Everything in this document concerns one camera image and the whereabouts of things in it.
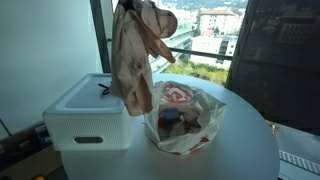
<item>white wall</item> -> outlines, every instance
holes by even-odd
[[[12,133],[101,71],[89,0],[1,0],[0,118]]]

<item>white storage box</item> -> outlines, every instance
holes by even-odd
[[[88,74],[53,103],[43,118],[59,151],[119,150],[131,143],[133,118],[123,101],[102,95],[110,74]]]

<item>plastic bag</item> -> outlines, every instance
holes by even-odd
[[[156,83],[153,100],[157,105],[144,116],[146,134],[159,149],[179,155],[212,140],[227,110],[226,104],[202,89],[173,81]],[[180,113],[178,120],[168,121],[172,114],[177,116],[176,111]],[[164,123],[170,127],[163,128]]]

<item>storage box lid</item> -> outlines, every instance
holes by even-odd
[[[123,101],[111,95],[102,95],[111,85],[110,74],[88,74],[53,103],[44,114],[65,113],[122,113]]]

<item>white round table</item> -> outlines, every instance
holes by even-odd
[[[263,117],[233,92],[209,81],[154,74],[154,82],[176,81],[200,87],[227,104],[216,137],[189,155],[160,151],[144,133],[143,116],[134,122],[133,140],[124,151],[61,152],[70,180],[271,180],[280,168],[279,149]]]

